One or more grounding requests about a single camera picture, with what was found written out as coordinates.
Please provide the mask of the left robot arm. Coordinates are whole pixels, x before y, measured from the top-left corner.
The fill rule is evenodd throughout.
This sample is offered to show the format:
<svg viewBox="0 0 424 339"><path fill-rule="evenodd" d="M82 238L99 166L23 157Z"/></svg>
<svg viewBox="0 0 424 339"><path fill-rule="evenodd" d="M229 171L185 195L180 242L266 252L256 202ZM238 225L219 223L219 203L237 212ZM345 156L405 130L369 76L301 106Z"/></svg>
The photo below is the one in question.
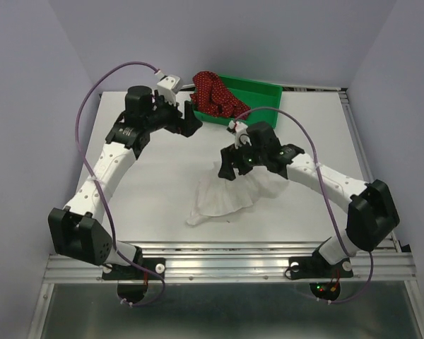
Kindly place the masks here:
<svg viewBox="0 0 424 339"><path fill-rule="evenodd" d="M118 241L115 230L102 226L103 218L111 216L109 202L152 133L165 129L188 138L201 126L191 102L180 109L160 90L130 87L124 111L107 134L98 161L84 164L86 180L63 208L53 208L48 215L56 253L95 266L118 265L127 278L138 277L143 270L142 250Z"/></svg>

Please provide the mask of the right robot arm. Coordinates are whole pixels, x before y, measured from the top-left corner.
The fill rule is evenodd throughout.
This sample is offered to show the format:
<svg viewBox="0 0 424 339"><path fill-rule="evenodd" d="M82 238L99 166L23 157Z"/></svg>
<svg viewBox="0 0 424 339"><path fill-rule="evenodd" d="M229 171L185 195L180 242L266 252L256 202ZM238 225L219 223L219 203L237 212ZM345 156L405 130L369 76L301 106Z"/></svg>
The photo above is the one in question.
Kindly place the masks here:
<svg viewBox="0 0 424 339"><path fill-rule="evenodd" d="M325 203L334 203L347 214L346 228L315 250L311 267L316 274L328 275L339 261L359 251L373 251L399 225L400 217L385 182L365 182L319 164L315 154L309 155L294 144L281 144L266 122L247 126L231 121L228 131L235 142L220 152L221 179L231 182L255 167L265 167L321 194Z"/></svg>

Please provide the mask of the white skirt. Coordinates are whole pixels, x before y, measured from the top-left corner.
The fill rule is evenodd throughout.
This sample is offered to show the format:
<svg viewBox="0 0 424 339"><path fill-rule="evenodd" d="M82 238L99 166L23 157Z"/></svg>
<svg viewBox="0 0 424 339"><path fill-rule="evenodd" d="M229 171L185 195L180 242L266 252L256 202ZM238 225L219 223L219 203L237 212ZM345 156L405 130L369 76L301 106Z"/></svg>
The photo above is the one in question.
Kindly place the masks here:
<svg viewBox="0 0 424 339"><path fill-rule="evenodd" d="M237 175L232 181L220 178L220 163L199 180L194 202L186 223L197 226L210 219L223 217L253 206L260 198L277 198L288 187L288 180L256 167L250 173Z"/></svg>

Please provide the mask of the red polka dot skirt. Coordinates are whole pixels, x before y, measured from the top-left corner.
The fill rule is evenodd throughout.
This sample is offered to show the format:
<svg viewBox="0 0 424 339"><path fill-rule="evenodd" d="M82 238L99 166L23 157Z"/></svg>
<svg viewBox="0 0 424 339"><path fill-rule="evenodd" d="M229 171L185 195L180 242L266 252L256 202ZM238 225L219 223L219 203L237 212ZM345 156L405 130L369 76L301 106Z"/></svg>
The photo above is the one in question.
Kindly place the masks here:
<svg viewBox="0 0 424 339"><path fill-rule="evenodd" d="M237 99L217 74L201 71L192 80L195 92L190 98L197 111L232 119L250 110L250 106Z"/></svg>

